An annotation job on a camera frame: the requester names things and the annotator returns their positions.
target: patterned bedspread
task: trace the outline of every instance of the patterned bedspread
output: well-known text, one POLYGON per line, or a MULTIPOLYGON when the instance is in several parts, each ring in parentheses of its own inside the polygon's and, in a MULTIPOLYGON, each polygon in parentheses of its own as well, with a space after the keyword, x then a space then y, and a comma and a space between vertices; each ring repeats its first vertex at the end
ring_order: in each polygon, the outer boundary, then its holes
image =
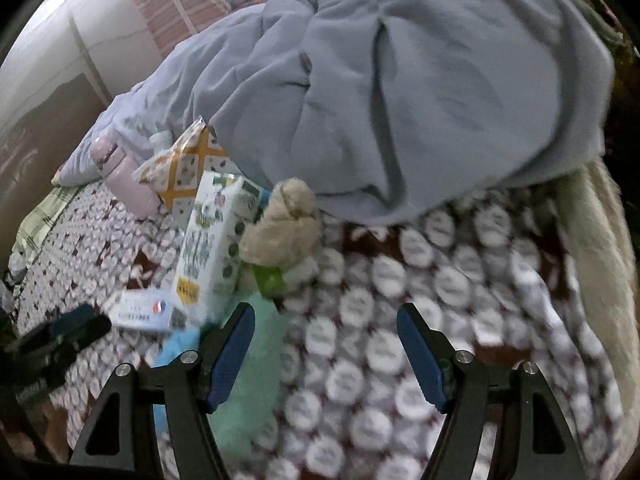
MULTIPOLYGON (((538 363, 592 479, 611 479, 622 407, 613 372, 584 320, 571 258, 543 187, 476 192, 412 225, 364 228, 323 219, 318 281, 279 301, 290 320, 280 401, 255 436, 240 479, 420 478, 443 418, 427 404, 395 331, 413 301, 429 325, 489 364, 538 363)), ((136 222, 103 184, 84 188, 26 277, 18 328, 56 306, 100 307, 123 287, 168 285, 181 234, 165 212, 136 222)), ((152 365, 161 341, 114 329, 68 372, 55 403, 73 447, 113 368, 152 365)), ((485 427, 474 480, 485 479, 495 425, 485 427)), ((167 435, 159 449, 177 476, 167 435)))

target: beige plush toy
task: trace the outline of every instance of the beige plush toy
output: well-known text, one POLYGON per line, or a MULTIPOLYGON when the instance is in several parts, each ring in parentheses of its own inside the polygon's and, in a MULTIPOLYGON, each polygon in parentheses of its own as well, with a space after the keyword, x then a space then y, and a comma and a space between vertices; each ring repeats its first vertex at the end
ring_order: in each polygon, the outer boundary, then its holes
POLYGON ((290 269, 309 256, 320 239, 316 196, 298 178, 276 184, 260 221, 240 241, 242 261, 290 269))

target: plastic snack bag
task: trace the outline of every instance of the plastic snack bag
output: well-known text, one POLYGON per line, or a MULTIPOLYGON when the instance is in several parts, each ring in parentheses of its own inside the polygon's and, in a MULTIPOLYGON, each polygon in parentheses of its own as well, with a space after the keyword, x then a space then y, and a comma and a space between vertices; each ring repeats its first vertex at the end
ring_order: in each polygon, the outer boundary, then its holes
POLYGON ((171 296, 190 324, 226 319, 241 265, 240 239, 268 195, 243 176, 202 174, 171 296))
POLYGON ((174 145, 150 158, 132 177, 155 190, 181 230, 187 228, 204 171, 240 174, 214 131, 198 118, 174 145))

